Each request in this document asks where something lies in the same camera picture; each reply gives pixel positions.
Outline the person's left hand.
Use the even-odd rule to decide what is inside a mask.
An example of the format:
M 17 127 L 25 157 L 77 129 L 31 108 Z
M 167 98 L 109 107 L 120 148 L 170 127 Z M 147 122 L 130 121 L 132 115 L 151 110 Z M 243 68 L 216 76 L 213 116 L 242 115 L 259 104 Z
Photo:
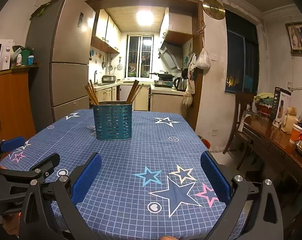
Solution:
M 19 235 L 20 213 L 8 214 L 2 217 L 1 224 L 9 235 Z

